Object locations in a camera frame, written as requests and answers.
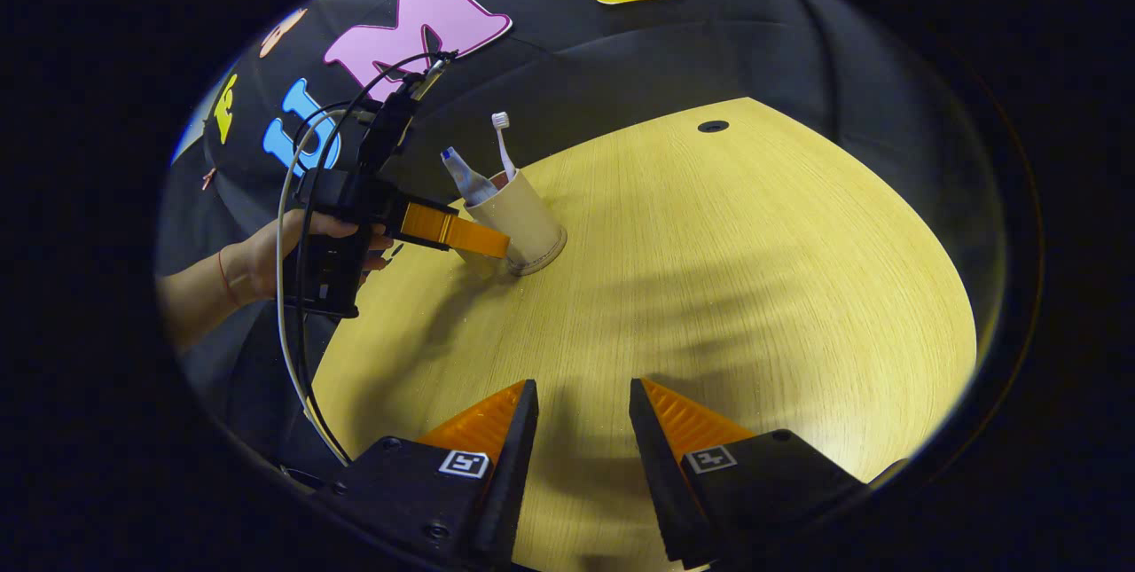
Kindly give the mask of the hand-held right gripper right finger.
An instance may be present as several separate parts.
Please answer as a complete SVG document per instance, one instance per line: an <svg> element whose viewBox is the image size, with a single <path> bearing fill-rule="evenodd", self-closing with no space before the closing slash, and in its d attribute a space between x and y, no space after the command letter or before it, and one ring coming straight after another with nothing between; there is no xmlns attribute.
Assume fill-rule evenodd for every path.
<svg viewBox="0 0 1135 572"><path fill-rule="evenodd" d="M808 538L869 495L799 435L755 434L649 379L630 382L629 415L666 556L686 569L804 569Z"/></svg>

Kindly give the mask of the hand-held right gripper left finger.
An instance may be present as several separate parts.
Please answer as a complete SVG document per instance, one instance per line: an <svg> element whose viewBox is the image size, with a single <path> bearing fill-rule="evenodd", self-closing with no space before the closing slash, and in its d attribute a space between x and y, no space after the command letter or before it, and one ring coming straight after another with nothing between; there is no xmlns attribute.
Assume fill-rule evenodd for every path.
<svg viewBox="0 0 1135 572"><path fill-rule="evenodd" d="M316 494L395 567L511 567L538 395L520 380L414 440L386 435Z"/></svg>

